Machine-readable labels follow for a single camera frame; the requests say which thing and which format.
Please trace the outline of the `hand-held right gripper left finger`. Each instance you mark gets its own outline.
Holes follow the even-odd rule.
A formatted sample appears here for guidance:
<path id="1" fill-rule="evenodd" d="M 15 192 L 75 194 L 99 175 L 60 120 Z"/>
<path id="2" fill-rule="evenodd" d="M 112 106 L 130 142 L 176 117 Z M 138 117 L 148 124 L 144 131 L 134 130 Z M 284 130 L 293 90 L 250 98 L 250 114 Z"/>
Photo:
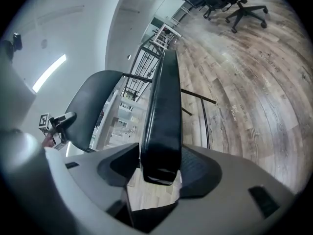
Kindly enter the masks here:
<path id="1" fill-rule="evenodd" d="M 54 185 L 75 232 L 133 232 L 116 216 L 130 217 L 127 184 L 139 163 L 138 143 L 63 158 L 46 148 Z"/>

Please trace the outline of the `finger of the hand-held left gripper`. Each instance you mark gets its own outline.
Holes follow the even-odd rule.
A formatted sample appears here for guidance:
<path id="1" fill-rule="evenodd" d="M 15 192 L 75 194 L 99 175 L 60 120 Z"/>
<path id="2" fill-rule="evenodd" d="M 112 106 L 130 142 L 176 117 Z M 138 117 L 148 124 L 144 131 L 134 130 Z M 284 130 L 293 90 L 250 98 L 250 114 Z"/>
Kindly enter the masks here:
<path id="1" fill-rule="evenodd" d="M 49 121 L 54 131 L 65 131 L 74 123 L 76 117 L 75 112 L 68 112 L 56 118 L 51 117 Z"/>

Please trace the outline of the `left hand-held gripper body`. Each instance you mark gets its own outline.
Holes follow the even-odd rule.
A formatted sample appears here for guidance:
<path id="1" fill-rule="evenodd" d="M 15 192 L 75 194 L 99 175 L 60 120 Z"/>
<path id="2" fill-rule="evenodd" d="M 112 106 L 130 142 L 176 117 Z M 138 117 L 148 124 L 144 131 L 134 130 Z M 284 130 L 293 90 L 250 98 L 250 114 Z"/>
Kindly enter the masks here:
<path id="1" fill-rule="evenodd" d="M 41 114 L 39 120 L 39 130 L 44 134 L 45 138 L 42 141 L 43 148 L 54 148 L 61 150 L 66 144 L 62 137 L 63 131 L 54 131 L 52 129 L 49 119 L 51 118 L 50 113 Z"/>

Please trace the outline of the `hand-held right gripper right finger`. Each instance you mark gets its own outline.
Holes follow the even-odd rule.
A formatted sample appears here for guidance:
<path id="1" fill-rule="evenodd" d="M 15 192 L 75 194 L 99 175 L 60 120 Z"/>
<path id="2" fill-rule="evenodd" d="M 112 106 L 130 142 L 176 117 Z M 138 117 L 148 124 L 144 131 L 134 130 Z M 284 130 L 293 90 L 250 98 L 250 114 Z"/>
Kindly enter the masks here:
<path id="1" fill-rule="evenodd" d="M 289 209 L 293 193 L 252 161 L 184 145 L 182 185 L 154 235 L 262 235 Z"/>

